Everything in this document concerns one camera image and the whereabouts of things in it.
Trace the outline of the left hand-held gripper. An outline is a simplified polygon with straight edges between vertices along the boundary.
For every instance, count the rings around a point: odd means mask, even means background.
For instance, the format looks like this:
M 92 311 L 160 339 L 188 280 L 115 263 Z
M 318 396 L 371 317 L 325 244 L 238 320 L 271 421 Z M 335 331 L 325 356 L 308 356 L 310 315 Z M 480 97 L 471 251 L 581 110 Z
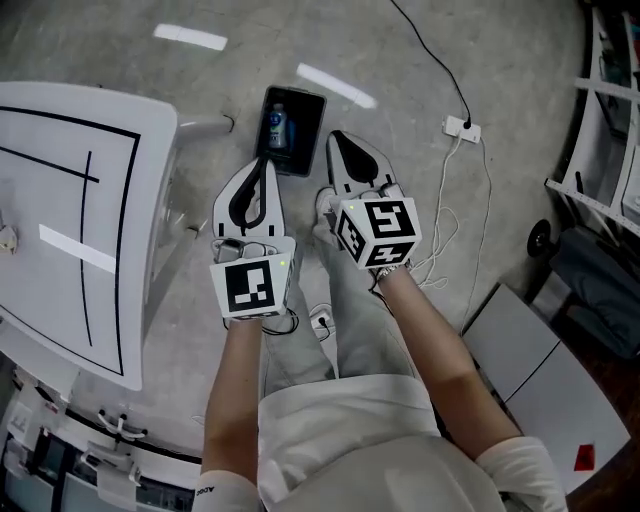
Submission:
M 216 197 L 212 226 L 216 238 L 210 273 L 222 317 L 247 320 L 287 312 L 296 241 L 285 234 L 284 213 L 275 165 L 254 159 L 239 169 Z

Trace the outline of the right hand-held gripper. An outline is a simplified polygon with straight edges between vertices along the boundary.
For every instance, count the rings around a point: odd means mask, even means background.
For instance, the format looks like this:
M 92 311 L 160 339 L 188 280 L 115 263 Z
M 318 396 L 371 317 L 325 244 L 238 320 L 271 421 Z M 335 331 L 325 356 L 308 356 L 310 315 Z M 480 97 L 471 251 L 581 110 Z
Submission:
M 361 270 L 404 265 L 422 240 L 415 201 L 396 183 L 389 159 L 352 133 L 326 142 L 330 232 Z

